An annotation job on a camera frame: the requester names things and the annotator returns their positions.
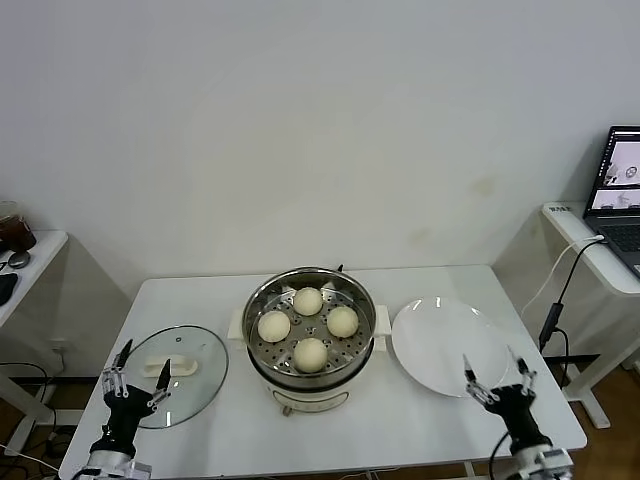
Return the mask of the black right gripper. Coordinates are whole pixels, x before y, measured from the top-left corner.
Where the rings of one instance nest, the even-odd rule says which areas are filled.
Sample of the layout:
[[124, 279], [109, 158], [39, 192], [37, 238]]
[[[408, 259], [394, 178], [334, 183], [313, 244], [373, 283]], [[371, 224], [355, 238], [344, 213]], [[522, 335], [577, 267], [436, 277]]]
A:
[[537, 372], [531, 370], [525, 359], [511, 347], [508, 347], [508, 351], [520, 375], [520, 384], [489, 390], [478, 382], [468, 357], [463, 355], [466, 392], [478, 403], [485, 405], [486, 411], [503, 420], [511, 438], [511, 451], [521, 451], [539, 445], [550, 446], [551, 440], [540, 432], [530, 411], [536, 399], [533, 386]]

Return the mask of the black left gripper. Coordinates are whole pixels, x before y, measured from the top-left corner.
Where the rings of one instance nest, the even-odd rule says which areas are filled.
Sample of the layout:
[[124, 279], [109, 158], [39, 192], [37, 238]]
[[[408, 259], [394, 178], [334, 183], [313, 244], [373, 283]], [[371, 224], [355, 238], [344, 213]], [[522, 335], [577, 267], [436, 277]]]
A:
[[171, 393], [171, 360], [167, 359], [160, 371], [155, 391], [150, 393], [137, 387], [127, 387], [124, 367], [131, 353], [130, 339], [114, 357], [112, 364], [101, 376], [103, 400], [110, 410], [101, 440], [109, 446], [131, 446], [140, 421], [158, 409]]

